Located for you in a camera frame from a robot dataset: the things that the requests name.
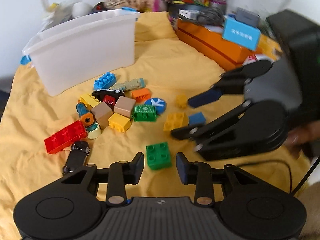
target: white plastic bin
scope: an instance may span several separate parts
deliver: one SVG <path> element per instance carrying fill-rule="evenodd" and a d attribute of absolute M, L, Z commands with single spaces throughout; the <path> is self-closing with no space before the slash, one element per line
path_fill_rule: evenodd
<path fill-rule="evenodd" d="M 34 36 L 30 55 L 49 95 L 134 63 L 134 27 L 140 13 L 110 10 L 59 24 Z"/>

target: tan wooden cube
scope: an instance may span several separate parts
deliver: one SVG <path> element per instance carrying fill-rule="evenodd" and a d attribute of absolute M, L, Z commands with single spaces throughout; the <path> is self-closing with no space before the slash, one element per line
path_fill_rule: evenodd
<path fill-rule="evenodd" d="M 112 109 L 105 103 L 101 102 L 91 109 L 91 113 L 100 125 L 101 129 L 109 126 L 109 118 L 113 115 Z"/>
<path fill-rule="evenodd" d="M 115 113 L 131 118 L 131 113 L 135 103 L 136 103 L 136 100 L 132 98 L 126 98 L 126 97 L 120 96 L 118 101 L 115 104 L 114 111 Z"/>

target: finger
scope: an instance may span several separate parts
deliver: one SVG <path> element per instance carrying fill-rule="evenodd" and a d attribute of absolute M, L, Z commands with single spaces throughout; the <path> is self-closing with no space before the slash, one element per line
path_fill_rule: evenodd
<path fill-rule="evenodd" d="M 285 145 L 301 145 L 320 138 L 320 121 L 298 127 L 288 133 Z"/>

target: black toy car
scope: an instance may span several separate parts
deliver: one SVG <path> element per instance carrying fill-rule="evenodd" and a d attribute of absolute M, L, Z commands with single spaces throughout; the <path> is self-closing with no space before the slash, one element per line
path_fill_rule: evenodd
<path fill-rule="evenodd" d="M 76 141 L 71 145 L 71 151 L 65 166 L 62 168 L 62 174 L 67 174 L 75 171 L 83 166 L 90 154 L 89 144 L 85 141 Z"/>
<path fill-rule="evenodd" d="M 97 98 L 100 102 L 103 101 L 106 95 L 114 97 L 116 101 L 120 96 L 124 97 L 124 92 L 120 89 L 96 89 L 92 92 L 92 95 Z"/>

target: green lego brick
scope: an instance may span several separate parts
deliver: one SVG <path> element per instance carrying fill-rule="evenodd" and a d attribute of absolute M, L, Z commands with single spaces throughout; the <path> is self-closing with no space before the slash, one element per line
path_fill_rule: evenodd
<path fill-rule="evenodd" d="M 133 119 L 135 122 L 155 122 L 156 107 L 150 105 L 136 105 L 133 110 Z"/>
<path fill-rule="evenodd" d="M 167 142 L 147 146 L 147 163 L 150 169 L 171 167 L 171 156 Z"/>

